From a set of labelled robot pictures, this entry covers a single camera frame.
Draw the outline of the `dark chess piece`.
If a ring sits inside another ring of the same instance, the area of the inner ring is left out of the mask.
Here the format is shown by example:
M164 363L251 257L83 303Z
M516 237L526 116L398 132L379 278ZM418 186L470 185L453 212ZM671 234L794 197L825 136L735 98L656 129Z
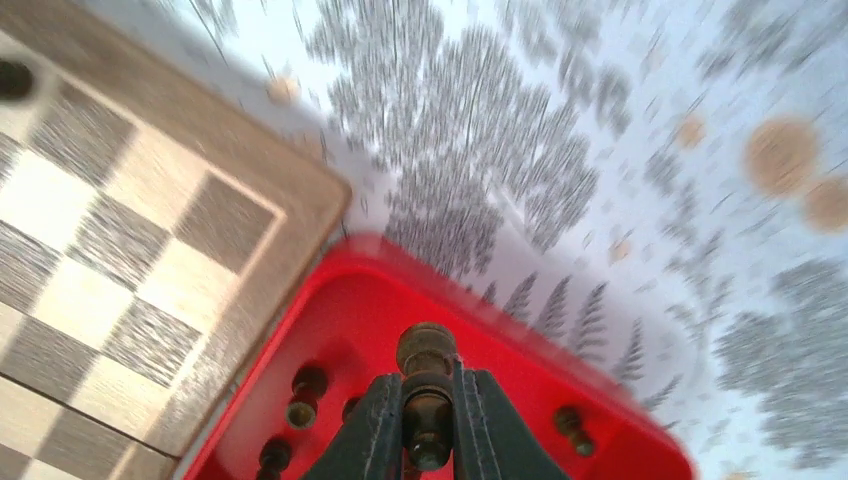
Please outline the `dark chess piece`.
M415 324L399 338L396 363L403 376L402 443L409 473L439 470L451 457L457 358L454 336L440 324Z
M22 102L35 88L35 76L22 61L2 59L0 65L0 99L3 103Z

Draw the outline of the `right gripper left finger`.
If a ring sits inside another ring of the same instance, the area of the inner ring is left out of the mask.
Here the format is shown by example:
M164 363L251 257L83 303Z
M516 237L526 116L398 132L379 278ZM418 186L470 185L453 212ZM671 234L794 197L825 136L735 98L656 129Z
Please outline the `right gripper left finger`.
M376 377L303 480L403 477L402 377Z

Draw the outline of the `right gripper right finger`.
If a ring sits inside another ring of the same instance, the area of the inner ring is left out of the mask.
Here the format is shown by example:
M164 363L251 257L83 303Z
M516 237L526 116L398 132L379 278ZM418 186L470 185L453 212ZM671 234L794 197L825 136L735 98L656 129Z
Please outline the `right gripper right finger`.
M453 361L453 477L567 480L487 370Z

